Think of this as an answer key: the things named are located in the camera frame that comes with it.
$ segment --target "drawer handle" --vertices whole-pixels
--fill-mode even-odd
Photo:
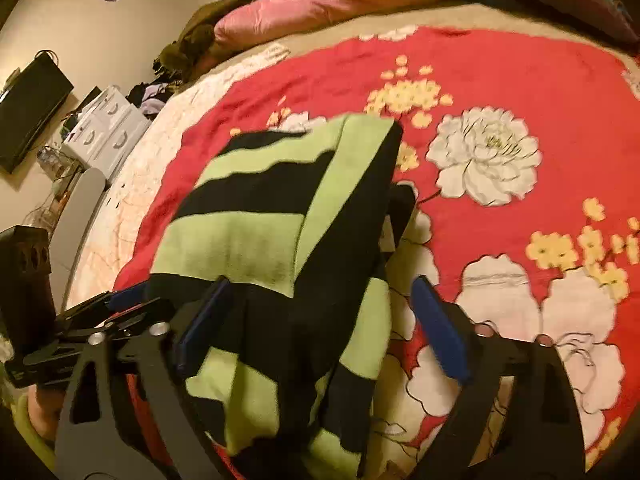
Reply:
[[[122,137],[120,138],[120,140],[118,142],[116,142],[113,147],[116,150],[119,150],[122,146],[124,146],[127,143],[127,131],[124,130],[122,133]]]
[[[94,142],[94,137],[95,137],[95,130],[91,130],[91,133],[89,133],[89,137],[84,140],[84,145],[88,146],[89,144]]]

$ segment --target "wall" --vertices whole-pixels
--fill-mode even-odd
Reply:
[[[94,87],[151,81],[152,62],[173,41],[198,0],[20,0],[0,29],[0,86],[16,68],[48,48],[75,86],[72,97],[34,146],[49,142],[64,114]],[[35,151],[14,171],[0,173],[0,230],[19,224],[49,195],[51,181]]]

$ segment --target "white peony print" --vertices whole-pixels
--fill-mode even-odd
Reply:
[[[513,195],[523,199],[533,189],[542,154],[522,119],[485,107],[444,116],[426,158],[441,170],[436,186],[443,196],[467,193],[494,206],[508,204]]]
[[[434,285],[440,282],[440,273],[433,261],[433,253],[424,246],[430,239],[431,219],[420,210],[414,210],[396,252],[386,263],[389,287],[398,294],[409,296],[411,284],[422,274]]]
[[[289,114],[277,127],[269,129],[279,132],[310,132],[325,123],[326,117],[324,116],[309,119],[309,112],[301,112],[299,114]]]
[[[385,357],[374,392],[373,425],[364,476],[366,480],[377,479],[386,471],[389,462],[402,472],[402,477],[407,476],[424,456],[442,427],[440,425],[434,428],[420,446],[416,447],[412,441],[418,435],[422,420],[428,413],[438,415],[448,413],[451,409],[448,392],[452,388],[456,389],[457,383],[443,374],[435,382],[429,374],[419,372],[416,375],[416,370],[420,368],[431,370],[433,367],[435,356],[428,347],[420,350],[417,359],[420,367],[414,370],[409,380],[398,359],[391,355]],[[443,395],[440,398],[430,397],[426,404],[412,397],[411,390],[427,386]]]
[[[414,313],[397,296],[392,297],[397,303],[393,330],[396,336],[408,339],[416,323]],[[533,341],[537,334],[545,333],[553,338],[574,388],[584,447],[591,447],[604,427],[603,410],[615,405],[625,374],[618,348],[605,343],[616,315],[606,286],[583,268],[568,270],[563,278],[551,282],[548,298],[538,306],[522,266],[505,254],[484,256],[466,266],[456,303],[473,322],[488,322],[503,337]],[[387,356],[383,363],[374,396],[377,423],[371,439],[376,464],[372,467],[379,473],[387,461],[405,472],[413,468],[428,448],[426,441],[420,449],[415,447],[422,419],[427,414],[446,415],[458,396],[457,383],[444,375],[429,346],[420,349],[417,363],[410,378],[395,357]],[[512,378],[502,379],[488,429],[472,463],[484,460],[495,445],[512,385]]]
[[[396,28],[395,30],[390,30],[388,32],[384,32],[382,34],[361,34],[359,38],[361,41],[369,41],[373,40],[376,36],[379,40],[385,41],[402,41],[408,36],[411,36],[418,30],[417,25],[405,25],[404,27]]]
[[[484,256],[466,267],[456,303],[472,321],[489,320],[503,337],[553,338],[574,388],[584,447],[591,446],[604,425],[602,410],[615,404],[625,374],[618,348],[604,343],[616,315],[606,287],[582,268],[568,270],[551,282],[539,308],[520,265],[504,254]]]

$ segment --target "black tv screen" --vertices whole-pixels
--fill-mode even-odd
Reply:
[[[0,95],[0,167],[11,173],[73,89],[47,52]]]

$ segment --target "cable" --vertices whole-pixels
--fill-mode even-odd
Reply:
[[[24,218],[22,219],[22,222],[20,222],[20,223],[24,225],[24,221],[29,217],[29,215],[31,215],[31,214],[33,214],[33,213],[35,213],[36,211],[38,211],[38,210],[40,210],[40,209],[42,209],[42,208],[44,207],[44,205],[45,205],[45,204],[49,201],[49,199],[53,196],[53,194],[54,194],[54,191],[53,191],[53,185],[54,185],[57,181],[62,180],[63,178],[68,178],[68,177],[70,177],[70,176],[71,176],[71,175],[59,176],[56,180],[53,180],[53,181],[51,182],[51,191],[49,191],[49,194],[47,195],[46,199],[44,199],[44,201],[43,201],[43,202],[42,202],[38,207],[36,207],[36,208],[32,209],[31,211],[29,211],[29,212],[24,216]]]
[[[75,158],[74,156],[67,155],[65,152],[62,152],[61,150],[59,150],[59,149],[57,149],[57,148],[54,148],[53,146],[50,146],[50,148],[53,150],[53,152],[55,152],[55,153],[56,153],[56,155],[57,155],[57,156],[63,156],[63,157],[65,157],[65,158],[66,158],[66,160],[69,160],[72,164],[73,164],[74,162],[77,162],[78,164],[80,164],[80,166],[84,166],[84,165],[82,164],[82,160],[79,160],[79,159]]]

